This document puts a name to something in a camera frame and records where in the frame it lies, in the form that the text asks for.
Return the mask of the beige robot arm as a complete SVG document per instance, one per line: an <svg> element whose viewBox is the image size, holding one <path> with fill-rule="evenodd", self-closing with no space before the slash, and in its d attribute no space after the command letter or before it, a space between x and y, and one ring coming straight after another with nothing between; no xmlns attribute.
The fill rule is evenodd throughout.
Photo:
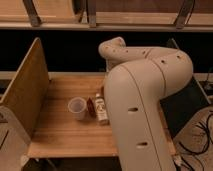
<svg viewBox="0 0 213 171"><path fill-rule="evenodd" d="M98 50L107 61L104 98L122 171L176 171L158 104L189 83L190 57L173 48L128 47L121 37Z"/></svg>

